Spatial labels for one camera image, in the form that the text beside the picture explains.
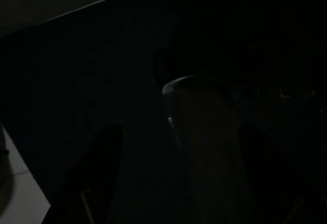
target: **floor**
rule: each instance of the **floor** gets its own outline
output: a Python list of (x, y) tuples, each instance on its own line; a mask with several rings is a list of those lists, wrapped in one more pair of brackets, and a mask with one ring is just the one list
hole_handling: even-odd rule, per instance
[(1, 134), (9, 154), (2, 160), (0, 222), (41, 224), (50, 204), (3, 127)]
[(93, 136), (118, 123), (126, 138), (111, 218), (188, 215), (183, 154), (152, 73), (180, 21), (164, 1), (109, 0), (2, 41), (0, 116), (50, 203)]

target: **white tile floor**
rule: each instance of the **white tile floor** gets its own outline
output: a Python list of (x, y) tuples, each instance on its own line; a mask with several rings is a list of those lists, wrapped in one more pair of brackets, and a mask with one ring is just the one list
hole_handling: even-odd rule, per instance
[(1, 224), (41, 224), (50, 204), (28, 170), (4, 128), (6, 149), (3, 185), (0, 188)]

